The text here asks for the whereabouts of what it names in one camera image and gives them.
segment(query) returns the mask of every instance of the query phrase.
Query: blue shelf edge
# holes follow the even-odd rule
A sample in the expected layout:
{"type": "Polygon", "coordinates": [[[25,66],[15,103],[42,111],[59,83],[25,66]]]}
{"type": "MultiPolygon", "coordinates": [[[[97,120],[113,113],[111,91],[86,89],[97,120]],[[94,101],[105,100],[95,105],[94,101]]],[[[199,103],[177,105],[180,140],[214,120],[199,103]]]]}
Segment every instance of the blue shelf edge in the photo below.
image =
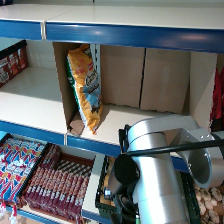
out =
{"type": "MultiPolygon", "coordinates": [[[[67,145],[78,149],[101,153],[107,156],[117,157],[120,155],[120,147],[118,145],[111,145],[104,142],[97,142],[74,136],[67,136],[67,145]]],[[[185,173],[189,172],[183,159],[173,156],[171,156],[171,158],[175,170],[185,173]]]]}
{"type": "MultiPolygon", "coordinates": [[[[9,212],[12,212],[12,207],[6,206],[6,210],[9,211],[9,212]]],[[[38,215],[34,215],[32,213],[25,212],[25,211],[20,210],[20,209],[17,209],[17,214],[21,215],[25,218],[32,219],[32,220],[35,220],[37,222],[44,223],[44,224],[60,224],[59,222],[55,222],[55,221],[40,217],[38,215]]]]}
{"type": "Polygon", "coordinates": [[[224,30],[46,23],[47,40],[224,53],[224,30]]]}
{"type": "Polygon", "coordinates": [[[0,20],[0,37],[42,40],[40,22],[0,20]]]}
{"type": "Polygon", "coordinates": [[[22,135],[58,145],[64,145],[64,134],[58,134],[5,121],[0,121],[0,130],[11,134],[22,135]]]}
{"type": "Polygon", "coordinates": [[[102,223],[102,224],[111,224],[111,221],[109,219],[104,218],[104,217],[102,217],[100,215],[97,215],[95,213],[85,211],[85,210],[82,210],[82,217],[86,218],[86,219],[95,220],[95,221],[97,221],[99,223],[102,223]]]}

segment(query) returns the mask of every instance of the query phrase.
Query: metal cylinder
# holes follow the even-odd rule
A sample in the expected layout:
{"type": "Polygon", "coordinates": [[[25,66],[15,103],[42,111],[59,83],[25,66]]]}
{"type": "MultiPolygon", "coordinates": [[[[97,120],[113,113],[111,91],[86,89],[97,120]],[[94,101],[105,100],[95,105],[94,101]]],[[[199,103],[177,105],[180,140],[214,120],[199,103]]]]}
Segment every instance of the metal cylinder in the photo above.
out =
{"type": "MultiPolygon", "coordinates": [[[[146,133],[136,138],[132,136],[129,143],[128,151],[167,145],[162,133],[146,133]]],[[[170,155],[133,157],[133,160],[140,169],[133,201],[138,203],[141,223],[188,223],[170,155]]]]}

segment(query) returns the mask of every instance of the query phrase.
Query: yellow snack bag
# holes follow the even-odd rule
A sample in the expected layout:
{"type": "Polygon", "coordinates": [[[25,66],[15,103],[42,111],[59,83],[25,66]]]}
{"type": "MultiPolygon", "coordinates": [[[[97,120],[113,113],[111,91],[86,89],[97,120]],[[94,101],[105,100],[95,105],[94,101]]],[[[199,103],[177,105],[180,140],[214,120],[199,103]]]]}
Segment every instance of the yellow snack bag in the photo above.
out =
{"type": "Polygon", "coordinates": [[[103,110],[98,74],[94,68],[89,44],[69,50],[67,57],[68,79],[74,89],[82,121],[95,133],[103,110]]]}

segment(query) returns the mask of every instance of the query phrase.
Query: cardboard box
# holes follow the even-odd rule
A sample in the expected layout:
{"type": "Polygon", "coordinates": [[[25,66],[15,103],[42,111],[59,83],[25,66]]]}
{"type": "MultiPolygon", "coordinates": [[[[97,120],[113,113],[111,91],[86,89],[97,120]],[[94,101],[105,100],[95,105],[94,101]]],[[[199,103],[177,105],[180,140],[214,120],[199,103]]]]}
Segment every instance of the cardboard box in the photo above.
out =
{"type": "Polygon", "coordinates": [[[104,104],[139,107],[144,48],[101,46],[104,104]]]}
{"type": "Polygon", "coordinates": [[[190,76],[190,52],[147,49],[142,110],[181,113],[190,76]]]}
{"type": "Polygon", "coordinates": [[[26,41],[0,51],[0,88],[28,67],[26,41]]]}

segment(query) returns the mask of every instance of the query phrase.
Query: shelf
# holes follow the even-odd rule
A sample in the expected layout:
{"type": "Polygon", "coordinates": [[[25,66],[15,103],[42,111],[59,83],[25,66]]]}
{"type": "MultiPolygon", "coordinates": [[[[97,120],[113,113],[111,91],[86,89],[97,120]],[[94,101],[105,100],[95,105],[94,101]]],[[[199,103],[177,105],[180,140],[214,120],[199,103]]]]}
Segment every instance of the shelf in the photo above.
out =
{"type": "Polygon", "coordinates": [[[1,131],[64,145],[67,132],[57,73],[28,67],[0,89],[1,131]]]}
{"type": "Polygon", "coordinates": [[[41,40],[44,22],[71,10],[69,6],[15,4],[0,7],[0,36],[41,40]]]}
{"type": "MultiPolygon", "coordinates": [[[[80,137],[69,134],[67,136],[67,145],[117,157],[120,154],[119,129],[124,128],[126,124],[133,125],[143,119],[167,114],[169,113],[142,111],[125,106],[104,105],[101,124],[96,134],[93,135],[88,128],[84,129],[80,137]]],[[[172,156],[175,169],[188,172],[185,162],[176,153],[173,153],[172,156]]]]}
{"type": "Polygon", "coordinates": [[[104,155],[96,155],[81,214],[84,218],[95,220],[104,224],[111,224],[110,220],[100,216],[98,208],[95,207],[96,192],[99,185],[104,157],[104,155]]]}
{"type": "Polygon", "coordinates": [[[46,22],[48,40],[224,52],[224,4],[94,3],[73,7],[46,22]]]}
{"type": "Polygon", "coordinates": [[[35,221],[45,223],[45,224],[71,224],[70,222],[64,221],[62,219],[46,215],[44,213],[40,213],[37,211],[33,211],[30,209],[28,205],[24,206],[23,208],[17,210],[18,215],[21,215],[23,217],[33,219],[35,221]]]}

